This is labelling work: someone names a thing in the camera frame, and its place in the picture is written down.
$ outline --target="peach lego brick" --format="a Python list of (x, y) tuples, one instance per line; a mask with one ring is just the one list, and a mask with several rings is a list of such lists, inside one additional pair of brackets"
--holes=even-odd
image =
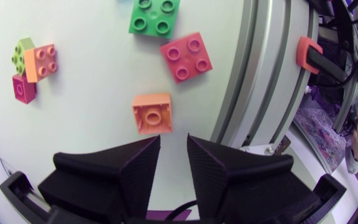
[(30, 83), (35, 83), (56, 72), (55, 46), (53, 44), (24, 52), (25, 73)]
[(199, 32), (161, 46), (160, 53), (176, 84), (212, 70)]
[(169, 93), (136, 95), (132, 102), (132, 112), (139, 134), (172, 132)]
[(12, 77), (15, 98), (22, 103), (28, 104), (35, 99), (35, 83), (28, 83), (26, 75), (20, 73)]

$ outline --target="lime green lego brick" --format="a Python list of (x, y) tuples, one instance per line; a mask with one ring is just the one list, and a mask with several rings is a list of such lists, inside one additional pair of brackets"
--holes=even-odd
[(25, 69), (24, 51), (33, 48), (35, 48), (35, 46), (32, 43), (30, 37), (19, 40), (17, 45), (15, 46), (13, 55), (11, 57), (11, 62), (15, 66), (15, 70), (20, 76), (23, 75)]
[(180, 0), (135, 0), (129, 32), (172, 38)]

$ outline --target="black cable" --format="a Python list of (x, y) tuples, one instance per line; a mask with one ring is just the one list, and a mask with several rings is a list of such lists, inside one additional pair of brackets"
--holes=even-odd
[(356, 64), (353, 66), (352, 72), (351, 74), (341, 83), (338, 84), (333, 84), (333, 85), (323, 85), (323, 84), (319, 84), (316, 85), (319, 88), (326, 88), (326, 89), (338, 89), (338, 88), (342, 88), (344, 86), (346, 86), (354, 77), (354, 75), (356, 75), (356, 73), (358, 72), (358, 59)]
[(172, 221), (174, 218), (176, 218), (178, 215), (180, 215), (182, 212), (184, 212), (187, 208), (190, 208), (192, 206), (197, 205), (197, 201), (191, 201), (191, 202), (187, 202), (184, 205), (180, 205), (177, 209), (175, 209), (174, 211), (172, 211), (167, 217), (166, 217), (166, 221)]
[(347, 7), (347, 10), (349, 10), (349, 12), (353, 11), (353, 9), (355, 9), (358, 6), (358, 0), (354, 0), (350, 3), (350, 5)]
[(348, 23), (345, 23), (345, 24), (338, 24), (337, 22), (329, 22), (327, 24), (320, 24), (321, 27), (324, 27), (324, 28), (332, 28), (332, 27), (345, 27), (345, 26), (351, 26), (351, 25), (354, 25), (354, 24), (358, 24), (358, 19), (354, 20), (354, 21), (351, 21), (351, 22), (348, 22)]
[(351, 21), (350, 23), (347, 23), (347, 24), (338, 25), (336, 27), (345, 27), (345, 26), (351, 26), (351, 25), (354, 25), (354, 24), (358, 24), (358, 19), (356, 19), (354, 21)]

